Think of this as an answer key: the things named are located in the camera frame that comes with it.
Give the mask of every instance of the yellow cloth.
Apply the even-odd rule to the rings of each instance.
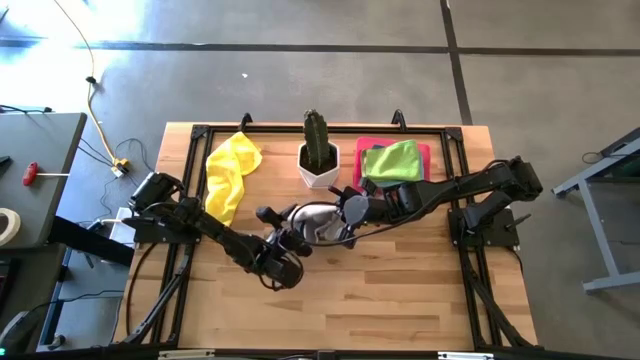
[[[244,196],[242,176],[250,174],[262,161],[260,149],[244,133],[237,132],[207,158],[206,212],[225,225],[231,225],[236,208]]]

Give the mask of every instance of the pink tray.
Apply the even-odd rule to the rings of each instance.
[[[356,140],[356,161],[355,168],[353,169],[353,187],[362,191],[362,188],[359,186],[360,178],[362,178],[362,150],[373,149],[374,145],[382,145],[389,146],[397,143],[398,140],[394,139],[385,139],[385,138],[374,138],[374,137],[359,137]],[[418,150],[422,154],[422,166],[424,167],[424,179],[429,180],[430,178],[430,164],[431,164],[431,148],[429,145],[418,143]]]

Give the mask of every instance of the cactus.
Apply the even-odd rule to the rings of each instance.
[[[315,109],[304,113],[304,141],[307,144],[309,166],[320,170],[330,158],[329,134],[324,117]]]

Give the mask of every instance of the gray metal leg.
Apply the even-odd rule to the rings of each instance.
[[[640,284],[640,271],[595,279],[591,282],[582,284],[582,286],[584,287],[584,291],[589,294],[595,290],[611,289],[618,286],[632,284]]]
[[[580,194],[582,195],[582,199],[584,200],[584,206],[587,208],[589,221],[591,221],[593,232],[596,234],[598,246],[600,247],[600,252],[602,252],[602,257],[604,258],[604,264],[607,267],[607,271],[609,271],[609,275],[611,276],[618,275],[618,267],[616,266],[616,262],[613,259],[613,254],[611,253],[611,249],[609,248],[607,235],[604,233],[604,228],[602,227],[602,220],[600,218],[600,215],[598,215],[598,210],[596,209],[596,205],[593,202],[593,197],[591,197],[589,184],[587,184],[586,180],[580,179],[578,181],[578,186],[580,187]]]
[[[640,150],[640,138],[628,143],[620,150],[614,152],[611,155],[611,157],[607,157],[598,161],[597,163],[591,165],[586,170],[583,170],[578,175],[563,182],[559,186],[554,187],[553,189],[551,189],[551,192],[558,197],[564,196],[569,191],[579,187],[580,180],[588,179],[594,175],[597,175],[598,173],[600,173],[603,170],[606,170],[608,167],[610,167],[611,165],[614,165],[618,161],[624,160],[624,156],[621,156],[621,155],[633,154],[634,152],[639,150]]]

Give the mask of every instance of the screwdriver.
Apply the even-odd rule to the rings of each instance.
[[[38,163],[34,161],[31,164],[29,164],[29,166],[27,166],[27,170],[25,170],[24,175],[22,175],[22,185],[29,186],[33,184],[33,182],[36,180],[36,176],[61,177],[61,176],[69,176],[69,174],[39,173]]]

